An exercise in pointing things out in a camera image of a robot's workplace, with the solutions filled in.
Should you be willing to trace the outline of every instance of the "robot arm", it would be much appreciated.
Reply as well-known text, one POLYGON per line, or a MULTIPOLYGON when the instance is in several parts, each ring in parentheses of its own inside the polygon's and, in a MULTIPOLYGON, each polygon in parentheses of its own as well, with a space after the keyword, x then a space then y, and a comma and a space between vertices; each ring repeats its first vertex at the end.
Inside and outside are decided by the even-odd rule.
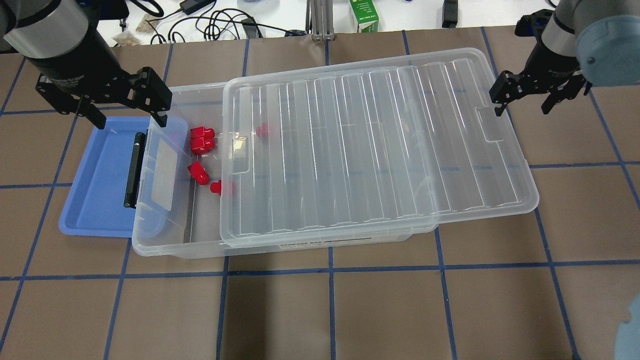
POLYGON ((586 83, 629 85, 640 80, 640 1, 561 0, 556 10, 523 16, 515 35, 534 36, 525 68, 503 71, 489 91, 500 115, 511 101, 549 94, 547 114, 557 103, 574 99, 586 83))
POLYGON ((0 0, 0 24, 3 18, 4 39, 40 70, 36 89, 58 113, 76 113, 104 129, 95 104, 117 102, 166 125, 171 91, 150 67, 122 70, 74 0, 0 0))

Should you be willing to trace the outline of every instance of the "plastic storage bin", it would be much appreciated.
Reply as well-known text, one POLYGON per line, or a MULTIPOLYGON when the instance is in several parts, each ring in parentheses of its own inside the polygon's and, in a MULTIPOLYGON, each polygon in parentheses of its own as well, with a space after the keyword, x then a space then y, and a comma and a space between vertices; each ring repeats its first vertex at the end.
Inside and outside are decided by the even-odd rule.
POLYGON ((529 212, 538 192, 492 83, 484 54, 458 49, 175 88, 167 127, 148 130, 133 247, 204 258, 529 212), (196 126, 217 132, 198 160, 222 197, 186 170, 196 126))

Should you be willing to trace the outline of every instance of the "green carton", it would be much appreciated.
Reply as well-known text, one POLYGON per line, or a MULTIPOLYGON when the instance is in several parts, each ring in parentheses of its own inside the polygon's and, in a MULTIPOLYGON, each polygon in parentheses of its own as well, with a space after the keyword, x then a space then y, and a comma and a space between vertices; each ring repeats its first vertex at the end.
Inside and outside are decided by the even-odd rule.
POLYGON ((373 0, 349 0, 353 22, 359 33, 377 33, 380 18, 373 0))

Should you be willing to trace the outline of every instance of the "red object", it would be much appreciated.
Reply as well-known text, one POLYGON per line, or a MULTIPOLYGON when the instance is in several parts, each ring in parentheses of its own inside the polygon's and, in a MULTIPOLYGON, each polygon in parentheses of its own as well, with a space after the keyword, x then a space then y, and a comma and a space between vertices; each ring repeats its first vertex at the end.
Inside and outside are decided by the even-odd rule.
POLYGON ((205 139, 213 139, 216 136, 216 132, 213 129, 209 129, 208 127, 200 126, 194 127, 189 131, 191 133, 191 138, 205 138, 205 139))
POLYGON ((255 128, 255 134, 259 138, 269 138, 269 124, 263 122, 262 125, 255 128))
POLYGON ((216 141, 207 138, 191 139, 191 152, 194 155, 202 155, 209 152, 216 146, 216 141))
MULTIPOLYGON (((218 195, 222 195, 222 180, 214 181, 211 183, 211 192, 217 193, 218 195)), ((236 192, 236 186, 234 183, 231 183, 231 193, 236 192)))
POLYGON ((196 161, 193 164, 189 165, 187 169, 189 169, 191 176, 193 176, 193 178, 196 179, 196 182, 198 184, 200 185, 209 184, 209 180, 210 180, 209 175, 207 174, 207 171, 204 169, 204 167, 202 167, 202 164, 199 161, 196 161))

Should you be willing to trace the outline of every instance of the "blue tray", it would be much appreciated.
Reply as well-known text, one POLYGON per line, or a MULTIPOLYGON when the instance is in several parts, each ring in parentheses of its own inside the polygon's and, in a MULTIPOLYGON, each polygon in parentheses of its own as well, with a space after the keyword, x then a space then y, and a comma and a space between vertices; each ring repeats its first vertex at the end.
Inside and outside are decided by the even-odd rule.
POLYGON ((135 209, 123 206, 131 149, 148 117, 108 117, 93 129, 58 227, 69 235, 130 238, 135 209))

